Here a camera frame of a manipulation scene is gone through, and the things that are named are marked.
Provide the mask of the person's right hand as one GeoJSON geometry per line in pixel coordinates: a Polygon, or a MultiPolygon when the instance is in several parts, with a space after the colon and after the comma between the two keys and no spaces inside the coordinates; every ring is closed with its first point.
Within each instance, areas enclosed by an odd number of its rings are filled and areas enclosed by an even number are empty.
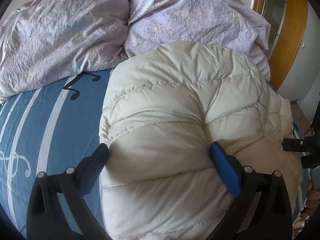
{"type": "Polygon", "coordinates": [[[303,212],[306,213],[307,216],[311,217],[319,206],[320,192],[313,188],[312,180],[308,182],[306,189],[307,194],[303,212]]]}

